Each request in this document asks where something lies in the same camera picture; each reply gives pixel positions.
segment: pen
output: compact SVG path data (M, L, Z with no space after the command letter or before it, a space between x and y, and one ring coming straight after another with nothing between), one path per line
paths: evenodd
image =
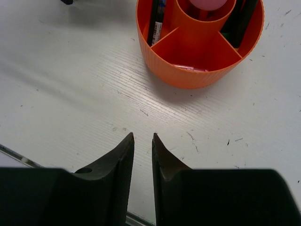
M147 36L147 43L149 46L154 45L160 39L165 5L166 0L153 0L151 7L149 33Z
M233 27L228 40L229 43L236 49L239 48L241 42L243 41L245 32L248 28L253 12L256 9L258 1L259 0L246 0L242 10L239 13L237 22Z

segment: pink object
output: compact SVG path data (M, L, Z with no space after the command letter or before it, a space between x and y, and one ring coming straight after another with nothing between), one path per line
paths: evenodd
M199 9L213 11L222 7L227 0L190 0L190 2Z

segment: white table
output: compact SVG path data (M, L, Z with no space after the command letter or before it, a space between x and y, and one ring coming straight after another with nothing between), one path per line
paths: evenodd
M300 206L301 1L265 0L255 50L199 90L148 71L135 4L0 2L0 144L74 172L134 132L128 210L152 223L154 132L192 168L276 169Z

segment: marker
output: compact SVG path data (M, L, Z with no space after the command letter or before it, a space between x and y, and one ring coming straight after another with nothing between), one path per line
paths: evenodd
M246 0L242 10L240 11L237 22L233 27L228 40L235 49L238 49L243 41L245 32L258 2L259 0Z
M147 36L149 46L160 40L166 0L153 0L151 7L150 26Z
M228 39L227 37L229 37L229 35L230 35L229 33L230 33L231 29L235 25L235 22L238 20L239 13L240 13L241 7L243 6L243 3L244 3L244 0L236 1L235 7L234 7L232 13L230 14L229 18L227 19L226 23L224 24L224 26L221 29L221 33L223 34L223 36L226 39Z

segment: orange desk organizer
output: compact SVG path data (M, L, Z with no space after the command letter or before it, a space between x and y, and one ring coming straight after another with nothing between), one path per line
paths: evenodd
M149 69L164 82L179 88L211 85L238 65L256 46L263 30L264 8L259 1L236 51L219 32L236 0L215 11L212 21L199 21L185 12L188 0L167 0L160 40L150 47L146 40L152 0L138 0L136 22L140 48ZM208 72L193 72L174 65L192 66Z

